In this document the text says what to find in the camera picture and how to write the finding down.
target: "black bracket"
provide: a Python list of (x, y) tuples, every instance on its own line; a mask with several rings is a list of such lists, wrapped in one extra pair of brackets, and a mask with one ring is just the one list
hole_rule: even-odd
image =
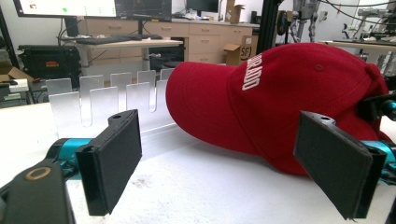
[(332, 118), (303, 111), (294, 156), (345, 219), (367, 216), (387, 158), (384, 150), (363, 144)]
[(52, 145), (46, 158), (0, 188), (0, 223), (75, 223), (64, 182), (81, 174), (91, 216), (113, 211), (142, 157), (137, 110), (116, 114), (88, 144), (76, 146), (70, 158), (61, 154), (65, 139)]
[(387, 116), (396, 121), (396, 94), (381, 95), (364, 99), (358, 103), (359, 115), (366, 120)]

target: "desk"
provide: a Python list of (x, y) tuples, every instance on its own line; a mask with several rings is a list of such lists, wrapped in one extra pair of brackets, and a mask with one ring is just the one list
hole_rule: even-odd
[[(252, 35), (258, 24), (229, 23), (224, 21), (194, 21), (172, 19), (172, 22), (145, 22), (144, 34), (164, 37), (184, 38), (184, 61), (200, 63), (225, 63), (226, 44), (241, 44), (244, 35)], [(117, 35), (129, 34), (138, 28), (137, 21), (120, 19), (86, 18), (78, 23), (82, 35)], [(123, 50), (107, 52), (93, 63), (111, 64), (119, 61), (132, 61), (137, 52)]]
[(87, 76), (86, 69), (90, 67), (89, 52), (90, 51), (106, 51), (113, 49), (142, 49), (143, 71), (149, 70), (149, 48), (175, 47), (183, 44), (176, 40), (142, 40), (142, 41), (125, 41), (119, 43), (111, 43), (104, 45), (81, 45), (76, 44), (81, 58), (81, 71), (83, 76)]
[[(57, 140), (50, 104), (0, 109), (0, 186), (41, 161)], [(381, 129), (396, 141), (396, 122)], [(309, 178), (272, 170), (260, 157), (211, 146), (176, 125), (142, 133), (143, 158), (112, 215), (89, 217), (82, 184), (66, 182), (77, 223), (355, 224)], [(366, 219), (382, 224), (396, 188), (378, 185)]]
[(353, 43), (353, 42), (336, 42), (336, 41), (319, 41), (320, 44), (326, 44), (339, 48), (353, 48), (363, 49), (363, 52), (368, 53), (367, 63), (377, 63), (378, 58), (381, 55), (387, 55), (390, 51), (396, 51), (396, 45), (377, 44), (370, 43), (370, 41), (364, 43)]

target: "black cable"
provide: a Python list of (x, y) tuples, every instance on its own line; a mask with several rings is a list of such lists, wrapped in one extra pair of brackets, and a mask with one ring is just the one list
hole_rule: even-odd
[(186, 11), (186, 10), (187, 10), (187, 3), (186, 3), (186, 0), (184, 0), (184, 8), (181, 9), (180, 11), (177, 11), (177, 12), (173, 13), (173, 14), (174, 14), (174, 15), (175, 15), (175, 14), (179, 14), (179, 13), (181, 13), (182, 11)]
[(90, 59), (90, 60), (88, 61), (88, 63), (92, 62), (93, 60), (96, 60), (97, 58), (99, 58), (100, 56), (102, 56), (104, 53), (106, 53), (106, 51), (107, 51), (107, 49), (104, 50), (104, 51), (103, 51), (101, 54), (99, 54), (98, 56), (96, 56), (96, 57)]
[(59, 30), (58, 37), (61, 35), (63, 28), (64, 28), (64, 20), (61, 19), (61, 29)]
[(384, 18), (379, 18), (379, 20), (376, 22), (376, 24), (373, 26), (372, 32), (375, 29), (375, 27), (379, 24), (380, 21), (382, 21)]
[(151, 33), (146, 29), (146, 27), (145, 27), (145, 25), (146, 25), (146, 23), (147, 23), (148, 21), (145, 21), (144, 23), (143, 23), (143, 29), (149, 34), (149, 35), (151, 35)]
[(372, 5), (354, 6), (354, 5), (335, 4), (335, 3), (331, 3), (331, 2), (329, 2), (327, 0), (325, 0), (325, 1), (319, 0), (319, 2), (327, 3), (327, 4), (330, 4), (330, 5), (337, 5), (339, 7), (377, 7), (377, 6), (387, 5), (387, 4), (390, 4), (390, 3), (396, 3), (396, 1), (391, 1), (391, 2), (387, 2), (387, 3), (378, 3), (378, 4), (372, 4)]
[(38, 102), (38, 100), (40, 99), (40, 96), (46, 91), (41, 91), (37, 97), (35, 97), (35, 101)]
[(329, 2), (328, 0), (325, 0), (325, 1), (326, 1), (326, 2), (323, 2), (323, 3), (329, 4), (329, 5), (332, 6), (335, 10), (341, 12), (341, 14), (343, 14), (343, 15), (345, 15), (345, 16), (348, 16), (349, 18), (352, 18), (352, 19), (357, 20), (357, 21), (365, 21), (365, 22), (369, 22), (369, 23), (376, 23), (376, 22), (373, 22), (373, 21), (362, 20), (362, 19), (360, 19), (360, 18), (351, 16), (351, 15), (345, 13), (344, 11), (338, 9), (337, 7), (335, 7), (335, 6), (339, 6), (339, 5), (335, 5), (335, 4), (331, 3), (331, 2)]

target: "lab workbench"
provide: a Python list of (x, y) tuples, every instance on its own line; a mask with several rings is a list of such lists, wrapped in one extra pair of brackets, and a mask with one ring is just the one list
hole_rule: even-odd
[[(57, 140), (50, 104), (0, 110), (0, 186)], [(381, 129), (396, 141), (396, 122)], [(385, 223), (396, 188), (378, 184), (366, 219), (345, 221), (308, 177), (214, 147), (176, 124), (141, 134), (143, 157), (111, 215), (90, 217), (82, 183), (66, 182), (77, 223)]]

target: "computer monitor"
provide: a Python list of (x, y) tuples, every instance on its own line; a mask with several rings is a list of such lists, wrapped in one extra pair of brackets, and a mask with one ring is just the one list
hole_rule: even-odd
[(14, 0), (19, 17), (116, 17), (114, 0)]
[(171, 21), (172, 0), (14, 0), (19, 17), (64, 18), (69, 36), (78, 35), (76, 16)]
[(202, 12), (219, 12), (219, 0), (186, 0), (186, 9), (197, 11), (201, 16)]
[(171, 21), (172, 0), (114, 0), (117, 17), (140, 21)]

